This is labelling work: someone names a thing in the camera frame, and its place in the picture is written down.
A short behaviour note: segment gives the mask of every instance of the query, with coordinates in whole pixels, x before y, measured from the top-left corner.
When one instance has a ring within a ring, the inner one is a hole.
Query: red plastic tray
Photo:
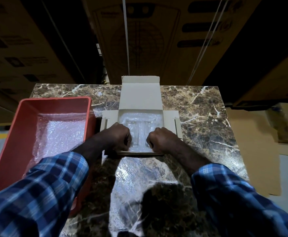
[[[0,154],[0,191],[22,179],[33,158],[38,114],[66,113],[86,113],[84,141],[94,134],[96,117],[91,108],[90,97],[29,98],[20,101]],[[75,199],[70,216],[78,213],[82,200],[88,195],[90,176]]]

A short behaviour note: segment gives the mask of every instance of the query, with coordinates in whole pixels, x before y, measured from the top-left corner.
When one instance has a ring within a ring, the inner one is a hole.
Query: white cardboard box
[[[179,112],[163,111],[158,76],[122,76],[119,110],[103,111],[100,131],[111,127],[126,112],[160,113],[163,115],[163,126],[182,139]],[[154,152],[128,151],[120,151],[118,154],[160,155]]]

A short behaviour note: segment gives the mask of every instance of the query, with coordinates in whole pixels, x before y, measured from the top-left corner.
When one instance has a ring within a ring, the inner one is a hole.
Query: marble countertop
[[[183,140],[248,179],[217,87],[161,86],[164,110],[178,110]],[[36,84],[31,97],[90,96],[96,117],[117,110],[121,85]],[[219,236],[198,211],[190,179],[171,156],[99,160],[82,210],[63,236]]]

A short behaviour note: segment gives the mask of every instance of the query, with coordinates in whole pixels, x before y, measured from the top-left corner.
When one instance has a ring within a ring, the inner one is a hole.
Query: blue plaid shirt
[[[80,154],[47,157],[25,179],[0,191],[0,236],[59,236],[88,175]],[[288,214],[221,164],[191,178],[200,209],[222,236],[288,236]]]

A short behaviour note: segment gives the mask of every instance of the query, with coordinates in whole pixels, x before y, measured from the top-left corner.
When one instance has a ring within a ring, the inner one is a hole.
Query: brown marble surface
[[[217,87],[161,86],[178,110],[183,140],[248,179]],[[120,85],[36,84],[31,97],[90,96],[96,117],[117,110]],[[99,161],[83,208],[63,236],[218,236],[198,211],[189,177],[171,156]]]

